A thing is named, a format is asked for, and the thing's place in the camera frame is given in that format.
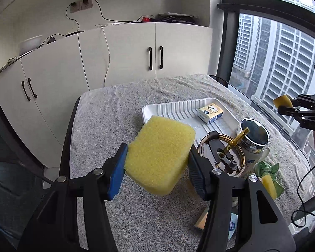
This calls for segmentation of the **yellow rectangular sponge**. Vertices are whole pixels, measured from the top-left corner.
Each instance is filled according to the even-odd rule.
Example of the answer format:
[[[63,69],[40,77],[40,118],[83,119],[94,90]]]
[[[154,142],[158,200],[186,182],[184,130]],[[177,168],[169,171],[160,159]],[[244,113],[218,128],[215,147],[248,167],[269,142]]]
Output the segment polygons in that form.
[[[152,116],[129,144],[127,175],[152,194],[168,195],[187,166],[195,136],[188,124]]]

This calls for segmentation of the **grey towel table cover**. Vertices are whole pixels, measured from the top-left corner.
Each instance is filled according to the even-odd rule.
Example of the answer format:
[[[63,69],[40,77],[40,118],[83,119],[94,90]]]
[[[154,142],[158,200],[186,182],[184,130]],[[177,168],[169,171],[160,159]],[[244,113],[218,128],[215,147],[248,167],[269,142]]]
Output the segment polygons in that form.
[[[276,204],[290,221],[312,185],[304,159],[262,115],[208,75],[152,79],[84,93],[73,123],[70,176],[85,176],[114,156],[122,143],[130,143],[143,126],[144,106],[200,98],[216,98],[237,119],[249,117],[265,125],[270,133],[267,162],[279,163],[277,178],[285,189]],[[163,197],[124,177],[106,209],[119,251],[195,251],[201,233],[194,223],[206,205],[185,173]]]

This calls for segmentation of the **orange yellow half round sponge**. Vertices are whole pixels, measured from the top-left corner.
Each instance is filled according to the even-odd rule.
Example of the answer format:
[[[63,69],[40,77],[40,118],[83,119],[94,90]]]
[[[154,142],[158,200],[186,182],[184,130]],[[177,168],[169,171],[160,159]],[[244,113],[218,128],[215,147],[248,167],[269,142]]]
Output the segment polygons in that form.
[[[273,104],[275,105],[276,109],[278,110],[279,107],[287,107],[292,108],[293,103],[291,101],[291,98],[287,95],[282,95],[273,100]]]

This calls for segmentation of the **beige knitted cloth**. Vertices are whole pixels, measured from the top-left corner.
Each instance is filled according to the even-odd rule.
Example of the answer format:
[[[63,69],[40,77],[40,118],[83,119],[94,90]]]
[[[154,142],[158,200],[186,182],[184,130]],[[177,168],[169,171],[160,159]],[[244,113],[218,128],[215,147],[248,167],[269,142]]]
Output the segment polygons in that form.
[[[196,229],[204,230],[205,223],[206,223],[206,218],[207,218],[207,215],[208,215],[208,210],[209,210],[209,207],[207,206],[204,209],[204,211],[202,212],[202,214],[200,215],[200,217],[195,222],[194,227]]]

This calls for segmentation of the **white cabinet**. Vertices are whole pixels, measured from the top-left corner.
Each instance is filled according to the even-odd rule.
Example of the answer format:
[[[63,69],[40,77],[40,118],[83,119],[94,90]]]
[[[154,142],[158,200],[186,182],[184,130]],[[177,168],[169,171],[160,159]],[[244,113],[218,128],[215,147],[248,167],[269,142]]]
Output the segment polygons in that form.
[[[60,164],[76,99],[115,84],[206,73],[210,0],[14,0],[0,13],[0,106],[45,167]],[[20,42],[43,35],[18,54]]]

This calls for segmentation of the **white ceramic mug chrome lid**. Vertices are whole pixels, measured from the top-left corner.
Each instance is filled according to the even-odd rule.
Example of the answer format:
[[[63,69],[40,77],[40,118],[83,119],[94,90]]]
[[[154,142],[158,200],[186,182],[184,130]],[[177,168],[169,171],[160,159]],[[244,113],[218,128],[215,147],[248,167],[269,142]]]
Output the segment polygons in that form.
[[[268,156],[270,134],[261,122],[252,118],[242,119],[236,128],[236,134],[246,128],[250,131],[240,140],[239,145],[245,154],[246,168],[251,169]]]

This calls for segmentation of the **white bowl on cabinet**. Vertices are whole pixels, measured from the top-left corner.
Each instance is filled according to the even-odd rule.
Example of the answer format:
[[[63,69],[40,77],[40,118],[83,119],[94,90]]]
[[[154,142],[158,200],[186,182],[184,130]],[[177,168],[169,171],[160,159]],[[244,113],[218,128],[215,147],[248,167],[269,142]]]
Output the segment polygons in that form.
[[[18,45],[18,54],[23,55],[37,49],[42,43],[42,37],[43,35],[38,35],[20,42]]]

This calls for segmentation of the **yellow rounded sponge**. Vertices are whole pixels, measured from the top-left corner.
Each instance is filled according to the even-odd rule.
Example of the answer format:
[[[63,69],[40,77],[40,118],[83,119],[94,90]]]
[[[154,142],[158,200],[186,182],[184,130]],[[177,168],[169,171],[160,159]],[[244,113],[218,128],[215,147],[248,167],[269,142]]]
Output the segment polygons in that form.
[[[277,191],[275,189],[275,185],[273,179],[271,178],[270,174],[264,175],[261,177],[262,184],[271,196],[273,200],[277,198]]]

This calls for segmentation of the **green cloth scrunchie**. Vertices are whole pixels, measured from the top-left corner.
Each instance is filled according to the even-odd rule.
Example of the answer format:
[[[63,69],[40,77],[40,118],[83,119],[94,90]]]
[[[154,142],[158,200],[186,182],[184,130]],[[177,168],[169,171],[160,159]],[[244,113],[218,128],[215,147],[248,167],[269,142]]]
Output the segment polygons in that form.
[[[279,198],[281,196],[281,194],[285,191],[285,189],[277,182],[277,172],[278,171],[279,171],[279,163],[277,163],[275,165],[271,165],[265,161],[260,161],[255,165],[255,174],[260,179],[262,176],[270,174],[271,178],[273,179],[275,189],[277,191],[277,198]]]

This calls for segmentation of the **green sleeved glass tumbler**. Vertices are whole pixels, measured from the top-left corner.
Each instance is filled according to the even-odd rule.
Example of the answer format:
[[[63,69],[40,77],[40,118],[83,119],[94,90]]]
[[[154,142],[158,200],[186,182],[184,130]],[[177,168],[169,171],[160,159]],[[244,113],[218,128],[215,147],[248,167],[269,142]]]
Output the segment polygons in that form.
[[[236,138],[220,134],[216,131],[208,133],[196,149],[202,156],[202,171],[205,176],[206,198],[212,192],[211,175],[225,173],[232,177],[240,177],[246,165],[245,154],[238,142],[248,134],[248,128],[241,131]],[[204,156],[203,146],[209,145],[209,149],[214,157],[214,163]]]

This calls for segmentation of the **white plastic tray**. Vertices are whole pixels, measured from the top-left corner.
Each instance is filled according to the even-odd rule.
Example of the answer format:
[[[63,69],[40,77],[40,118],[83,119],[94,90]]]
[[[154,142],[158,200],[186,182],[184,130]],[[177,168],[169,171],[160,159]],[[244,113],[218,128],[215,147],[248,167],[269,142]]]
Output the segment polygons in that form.
[[[197,116],[197,110],[209,104],[214,104],[222,108],[223,115],[214,122],[206,124]],[[198,146],[202,138],[211,131],[217,131],[218,133],[234,138],[239,124],[239,120],[216,98],[152,104],[142,108],[144,123],[147,123],[153,115],[174,119],[191,126],[196,132],[195,146]]]

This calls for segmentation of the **blue tissue pack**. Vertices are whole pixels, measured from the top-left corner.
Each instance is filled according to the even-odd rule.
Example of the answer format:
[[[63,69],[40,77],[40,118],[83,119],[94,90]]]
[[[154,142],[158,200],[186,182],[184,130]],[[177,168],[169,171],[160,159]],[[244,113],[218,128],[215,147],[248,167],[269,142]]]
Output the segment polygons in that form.
[[[232,238],[234,232],[236,231],[237,222],[238,222],[238,215],[235,213],[231,213],[228,240]]]

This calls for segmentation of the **wall power socket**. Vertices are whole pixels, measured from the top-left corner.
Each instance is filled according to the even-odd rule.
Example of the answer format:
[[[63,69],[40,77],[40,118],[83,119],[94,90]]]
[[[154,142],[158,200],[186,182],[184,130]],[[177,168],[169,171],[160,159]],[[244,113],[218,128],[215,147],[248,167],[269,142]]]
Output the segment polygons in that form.
[[[69,5],[70,13],[76,13],[82,10],[91,9],[93,7],[93,0],[80,0],[72,2]]]

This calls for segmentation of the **yellow tissue pack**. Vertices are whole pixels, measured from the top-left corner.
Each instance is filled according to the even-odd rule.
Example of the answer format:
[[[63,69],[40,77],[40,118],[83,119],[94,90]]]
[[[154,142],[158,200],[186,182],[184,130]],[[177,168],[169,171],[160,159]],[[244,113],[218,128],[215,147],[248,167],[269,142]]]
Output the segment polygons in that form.
[[[206,124],[211,124],[222,117],[224,110],[214,103],[206,105],[197,110],[197,116]]]

